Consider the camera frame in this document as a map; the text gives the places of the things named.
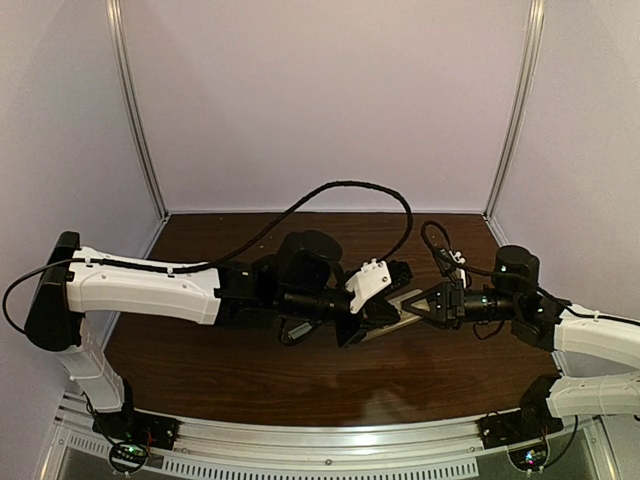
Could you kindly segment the white remote control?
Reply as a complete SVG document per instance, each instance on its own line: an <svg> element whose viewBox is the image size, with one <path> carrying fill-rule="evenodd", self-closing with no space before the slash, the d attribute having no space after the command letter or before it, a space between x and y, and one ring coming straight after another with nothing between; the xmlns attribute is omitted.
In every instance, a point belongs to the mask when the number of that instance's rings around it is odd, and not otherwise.
<svg viewBox="0 0 640 480"><path fill-rule="evenodd" d="M395 331L398 331L402 328L409 327L413 324L416 324L422 320L420 315L411 313L403 309L402 305L406 300L413 298L416 295L422 293L420 289L413 289L406 293L396 295L389 300L390 305L395 309L396 316L393 318L392 322L387 322L382 326L375 327L374 329L368 331L361 342L368 342L374 339L377 339L381 336L391 334Z"/></svg>

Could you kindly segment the grey battery cover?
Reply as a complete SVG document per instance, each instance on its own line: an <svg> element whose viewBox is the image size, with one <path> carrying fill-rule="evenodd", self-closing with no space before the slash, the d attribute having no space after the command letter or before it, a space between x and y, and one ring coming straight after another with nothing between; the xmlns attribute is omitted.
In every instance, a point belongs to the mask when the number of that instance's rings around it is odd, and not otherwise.
<svg viewBox="0 0 640 480"><path fill-rule="evenodd" d="M319 324L304 323L289 330L286 333L285 338L289 342L293 342L293 343L298 341L303 341L309 335L314 333L318 329L318 327L319 327Z"/></svg>

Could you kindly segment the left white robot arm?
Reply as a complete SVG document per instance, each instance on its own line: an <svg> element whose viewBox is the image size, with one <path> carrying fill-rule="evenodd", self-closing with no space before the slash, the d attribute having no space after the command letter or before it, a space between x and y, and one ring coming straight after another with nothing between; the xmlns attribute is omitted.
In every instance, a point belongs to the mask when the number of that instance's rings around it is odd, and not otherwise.
<svg viewBox="0 0 640 480"><path fill-rule="evenodd" d="M327 234L288 234L276 253L250 263L165 263L111 256L82 246L78 233L60 235L39 281L24 325L28 340L57 354L72 381L105 415L106 429L123 444L137 442L144 424L133 414L127 382L109 365L83 325L86 313L114 311L186 320L224 328L259 328L294 321L299 342L319 326L334 326L337 343L397 323L388 296L411 278L405 262L372 259L352 272Z"/></svg>

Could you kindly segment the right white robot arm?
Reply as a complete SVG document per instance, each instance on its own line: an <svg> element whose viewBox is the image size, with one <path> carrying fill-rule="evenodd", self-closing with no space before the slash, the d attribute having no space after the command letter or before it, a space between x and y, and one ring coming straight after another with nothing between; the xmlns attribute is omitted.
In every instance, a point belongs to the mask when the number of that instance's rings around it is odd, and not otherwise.
<svg viewBox="0 0 640 480"><path fill-rule="evenodd" d="M491 284L480 290L450 279L401 304L403 311L444 330L465 323L507 323L523 343L547 352L586 354L629 367L623 374L542 376L520 400L512 430L535 440L551 418L580 415L636 415L639 412L639 323L585 309L544 291L540 261L524 247L498 249Z"/></svg>

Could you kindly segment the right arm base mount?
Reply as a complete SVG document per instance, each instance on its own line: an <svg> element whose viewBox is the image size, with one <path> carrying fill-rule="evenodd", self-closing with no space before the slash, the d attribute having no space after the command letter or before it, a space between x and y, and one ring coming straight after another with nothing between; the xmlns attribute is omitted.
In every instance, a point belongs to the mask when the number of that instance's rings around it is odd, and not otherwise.
<svg viewBox="0 0 640 480"><path fill-rule="evenodd" d="M561 419L548 413L538 415L531 408L502 413L492 411L478 419L476 425L485 449L543 439L564 428Z"/></svg>

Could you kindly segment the aluminium front rail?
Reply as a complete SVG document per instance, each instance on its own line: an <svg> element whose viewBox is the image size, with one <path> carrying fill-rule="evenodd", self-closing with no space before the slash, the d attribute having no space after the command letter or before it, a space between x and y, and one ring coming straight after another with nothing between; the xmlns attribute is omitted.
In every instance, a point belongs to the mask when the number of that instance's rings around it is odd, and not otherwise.
<svg viewBox="0 0 640 480"><path fill-rule="evenodd" d="M180 422L171 451L152 448L153 454L183 453L194 457L242 464L284 466L334 462L340 467L418 466L484 453L507 453L507 446L485 449L477 416L460 419L355 427L264 426L176 417ZM104 441L92 431L84 400L67 395L55 414L48 450L36 478L55 478L68 440L73 434ZM587 465L602 466L610 459L606 431L598 419L582 418L577 440Z"/></svg>

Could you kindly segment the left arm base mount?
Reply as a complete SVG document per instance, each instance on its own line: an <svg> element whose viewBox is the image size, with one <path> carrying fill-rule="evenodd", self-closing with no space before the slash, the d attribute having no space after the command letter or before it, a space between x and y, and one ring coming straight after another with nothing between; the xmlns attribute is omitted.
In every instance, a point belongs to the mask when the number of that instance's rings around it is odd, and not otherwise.
<svg viewBox="0 0 640 480"><path fill-rule="evenodd" d="M137 410L127 417L123 412L96 413L92 429L111 440L171 451L180 422L172 417L143 413Z"/></svg>

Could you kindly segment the right aluminium corner post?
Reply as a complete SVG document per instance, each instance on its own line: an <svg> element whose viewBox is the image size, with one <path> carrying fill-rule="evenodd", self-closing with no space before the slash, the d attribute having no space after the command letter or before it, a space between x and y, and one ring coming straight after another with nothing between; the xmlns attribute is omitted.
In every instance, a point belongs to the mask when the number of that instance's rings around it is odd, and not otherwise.
<svg viewBox="0 0 640 480"><path fill-rule="evenodd" d="M508 172L515 156L527 103L538 65L545 22L545 1L531 0L526 17L524 43L512 108L489 197L483 212L487 222L496 215Z"/></svg>

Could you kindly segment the aluminium corner post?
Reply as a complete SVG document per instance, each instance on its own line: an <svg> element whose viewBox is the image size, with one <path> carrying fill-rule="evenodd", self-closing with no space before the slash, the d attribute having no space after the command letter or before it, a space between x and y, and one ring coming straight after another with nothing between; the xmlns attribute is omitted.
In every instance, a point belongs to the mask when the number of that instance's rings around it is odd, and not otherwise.
<svg viewBox="0 0 640 480"><path fill-rule="evenodd" d="M161 221L164 221L169 216L169 212L161 193L159 180L152 162L148 141L145 135L127 48L122 2L119 0L107 0L105 5L126 117L129 123L134 148L156 216Z"/></svg>
<svg viewBox="0 0 640 480"><path fill-rule="evenodd" d="M515 156L527 103L538 65L545 22L545 1L531 0L526 17L524 43L512 108L489 197L483 212L487 222L496 215L508 172Z"/></svg>

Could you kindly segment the left aluminium corner post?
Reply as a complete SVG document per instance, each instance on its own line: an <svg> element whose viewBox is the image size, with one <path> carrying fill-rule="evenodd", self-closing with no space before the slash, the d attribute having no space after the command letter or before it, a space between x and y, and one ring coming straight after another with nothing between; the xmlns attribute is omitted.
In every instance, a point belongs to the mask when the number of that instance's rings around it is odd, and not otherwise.
<svg viewBox="0 0 640 480"><path fill-rule="evenodd" d="M119 0L107 0L105 5L126 117L129 123L134 148L156 216L161 221L164 221L169 216L169 212L161 193L159 180L152 162L148 141L145 135L127 48L122 2Z"/></svg>

